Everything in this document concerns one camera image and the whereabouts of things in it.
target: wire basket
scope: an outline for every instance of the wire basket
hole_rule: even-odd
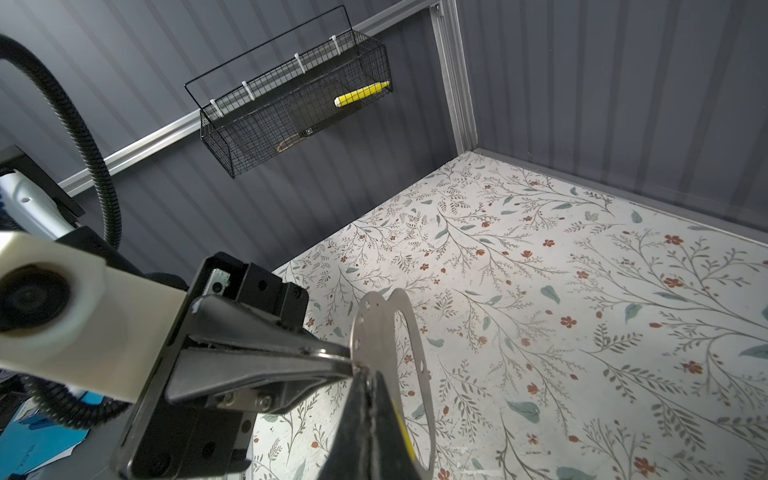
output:
[[[337,8],[344,7],[333,8],[309,22]],[[350,25],[342,34],[296,54],[294,59],[253,80],[244,81],[208,105],[202,107],[198,103],[200,138],[227,173],[235,178],[390,91],[392,77],[385,45],[352,30]]]

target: floral tablecloth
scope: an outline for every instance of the floral tablecloth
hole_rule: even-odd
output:
[[[276,271],[347,343],[358,299],[405,289],[439,480],[766,478],[768,248],[467,153]],[[429,450],[413,361],[406,424]],[[348,383],[260,415],[254,478],[315,478]]]

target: white zip tie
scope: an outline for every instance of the white zip tie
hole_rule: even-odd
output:
[[[248,96],[250,97],[250,99],[256,100],[256,97],[253,96],[253,92],[250,90],[250,88],[248,87],[248,84],[245,81],[243,81],[243,86],[245,87],[245,91],[248,92]]]
[[[301,59],[299,58],[299,54],[295,53],[293,54],[293,57],[296,59],[296,61],[299,62],[299,66],[301,67],[301,73],[306,73],[306,68],[304,68],[304,65],[301,64]]]
[[[224,116],[224,113],[221,111],[221,109],[219,108],[219,106],[218,106],[218,105],[216,105],[216,101],[215,101],[213,98],[211,98],[211,99],[210,99],[210,104],[211,104],[211,105],[213,105],[213,106],[214,106],[214,108],[216,108],[216,112],[218,112],[218,114],[219,114],[219,117],[223,117],[223,116]]]
[[[339,42],[336,41],[336,36],[331,35],[331,40],[333,40],[333,44],[336,46],[336,51],[341,55],[341,48],[339,48]]]

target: basket handle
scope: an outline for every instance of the basket handle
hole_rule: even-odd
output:
[[[344,4],[342,4],[342,5],[338,5],[338,6],[336,6],[336,7],[333,7],[333,8],[331,8],[330,10],[326,10],[326,11],[324,11],[324,12],[323,12],[323,13],[321,13],[320,15],[316,15],[316,16],[314,16],[314,17],[310,18],[310,19],[309,19],[309,20],[307,20],[306,22],[303,22],[303,23],[299,23],[297,26],[295,26],[295,27],[291,28],[290,30],[286,30],[286,31],[284,31],[284,32],[283,32],[283,33],[281,33],[280,35],[274,36],[274,37],[270,38],[269,40],[267,40],[267,41],[264,41],[264,42],[262,42],[262,43],[258,44],[257,46],[255,46],[255,47],[253,47],[253,48],[250,48],[250,49],[248,49],[248,50],[244,51],[243,53],[241,53],[241,54],[239,54],[239,55],[237,55],[237,56],[235,56],[235,57],[232,57],[232,58],[230,58],[229,60],[225,61],[224,63],[222,63],[222,64],[219,64],[219,65],[217,65],[216,67],[213,67],[213,68],[211,68],[209,71],[205,71],[205,72],[203,72],[203,73],[199,74],[198,76],[196,76],[195,78],[193,78],[192,80],[189,80],[187,83],[185,83],[185,84],[184,84],[184,90],[186,90],[186,91],[187,91],[187,93],[190,95],[190,97],[192,97],[192,100],[194,100],[194,103],[197,105],[197,107],[198,107],[199,109],[203,110],[203,107],[202,107],[202,105],[200,105],[200,102],[198,102],[198,101],[197,101],[197,99],[194,97],[194,95],[192,95],[192,92],[190,92],[190,89],[189,89],[189,87],[188,87],[188,85],[189,85],[190,83],[192,83],[193,81],[196,81],[196,80],[200,80],[202,77],[204,77],[205,75],[208,75],[208,74],[209,74],[209,73],[211,73],[212,71],[214,71],[214,70],[217,70],[218,68],[221,68],[221,67],[223,67],[224,65],[226,65],[226,64],[228,64],[228,63],[230,63],[230,62],[232,62],[232,61],[235,61],[235,60],[237,60],[238,58],[240,58],[240,57],[242,57],[242,56],[244,56],[244,55],[248,55],[249,53],[251,53],[252,51],[256,50],[257,48],[261,48],[261,47],[263,47],[264,45],[266,45],[266,44],[270,43],[271,41],[275,41],[275,40],[277,40],[278,38],[282,37],[282,36],[283,36],[283,35],[285,35],[286,33],[290,33],[290,32],[292,32],[292,31],[296,30],[296,29],[297,29],[297,28],[299,28],[299,27],[303,27],[304,25],[306,25],[306,24],[308,24],[308,23],[310,23],[310,22],[314,22],[314,21],[315,21],[315,20],[317,20],[318,18],[320,18],[320,17],[322,17],[322,16],[324,16],[324,15],[328,15],[330,12],[333,12],[333,11],[335,11],[335,10],[338,10],[339,8],[343,8],[343,9],[344,9],[344,16],[346,17],[346,24],[349,26],[349,30],[352,30],[352,22],[349,20],[349,13],[347,13],[347,11],[346,11],[346,6],[345,6]]]

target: yellow highlighter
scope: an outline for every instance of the yellow highlighter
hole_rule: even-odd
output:
[[[379,93],[389,86],[388,81],[377,81],[375,84],[368,85],[367,87],[358,88],[355,91],[351,91],[348,94],[344,94],[340,97],[336,97],[333,103],[341,108],[344,105],[351,104],[354,101],[362,100],[365,97],[369,97],[373,94]]]

